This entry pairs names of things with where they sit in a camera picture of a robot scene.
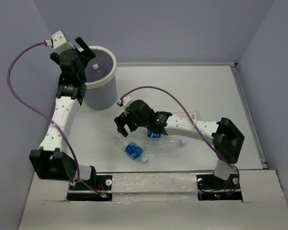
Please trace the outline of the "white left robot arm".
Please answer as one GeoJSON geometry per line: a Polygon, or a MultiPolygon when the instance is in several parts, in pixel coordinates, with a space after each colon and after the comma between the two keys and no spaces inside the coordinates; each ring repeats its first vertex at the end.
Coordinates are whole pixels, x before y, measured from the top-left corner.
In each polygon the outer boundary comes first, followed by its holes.
{"type": "Polygon", "coordinates": [[[38,149],[31,150],[29,160],[39,179],[78,181],[85,189],[92,189],[97,181],[95,167],[80,165],[68,142],[73,120],[86,92],[84,70],[95,58],[81,37],[75,41],[81,50],[66,40],[52,40],[55,51],[50,58],[61,69],[55,110],[43,141],[38,149]]]}

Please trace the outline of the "blue label bottle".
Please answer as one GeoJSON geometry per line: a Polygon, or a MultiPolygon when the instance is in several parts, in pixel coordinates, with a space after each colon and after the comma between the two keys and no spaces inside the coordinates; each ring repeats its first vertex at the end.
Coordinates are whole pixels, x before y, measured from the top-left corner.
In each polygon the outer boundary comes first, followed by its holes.
{"type": "Polygon", "coordinates": [[[133,161],[142,164],[147,163],[148,158],[144,154],[144,150],[136,142],[125,138],[121,134],[116,134],[114,143],[133,161]]]}
{"type": "Polygon", "coordinates": [[[155,134],[151,130],[147,130],[147,137],[148,138],[161,138],[161,134],[155,134]]]}

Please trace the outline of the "clear unlabelled bottle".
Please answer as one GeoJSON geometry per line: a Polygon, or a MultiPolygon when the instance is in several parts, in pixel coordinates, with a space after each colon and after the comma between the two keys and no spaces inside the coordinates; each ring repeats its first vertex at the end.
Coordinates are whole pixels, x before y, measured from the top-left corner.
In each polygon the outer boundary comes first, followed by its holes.
{"type": "Polygon", "coordinates": [[[99,81],[103,79],[104,76],[105,74],[102,68],[97,63],[93,64],[91,68],[92,81],[99,81]]]}

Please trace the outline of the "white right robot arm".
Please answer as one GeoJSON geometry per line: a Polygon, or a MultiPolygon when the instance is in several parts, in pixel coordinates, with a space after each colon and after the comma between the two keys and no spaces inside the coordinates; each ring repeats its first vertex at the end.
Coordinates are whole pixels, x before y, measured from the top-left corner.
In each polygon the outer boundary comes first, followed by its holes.
{"type": "Polygon", "coordinates": [[[117,131],[128,136],[131,132],[146,128],[154,134],[181,136],[204,141],[217,155],[212,184],[217,188],[229,182],[229,176],[238,162],[245,136],[228,118],[220,121],[194,121],[190,116],[183,118],[170,112],[155,112],[143,100],[133,100],[126,96],[118,100],[123,112],[114,119],[117,131]]]}

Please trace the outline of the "blue label bottle front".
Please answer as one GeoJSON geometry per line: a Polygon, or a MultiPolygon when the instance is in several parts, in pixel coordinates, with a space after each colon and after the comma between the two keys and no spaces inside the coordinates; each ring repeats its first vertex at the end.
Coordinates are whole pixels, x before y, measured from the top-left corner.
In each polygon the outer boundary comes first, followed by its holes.
{"type": "Polygon", "coordinates": [[[147,163],[148,158],[144,154],[144,150],[136,142],[125,138],[121,134],[116,134],[114,143],[133,161],[142,164],[147,163]]]}

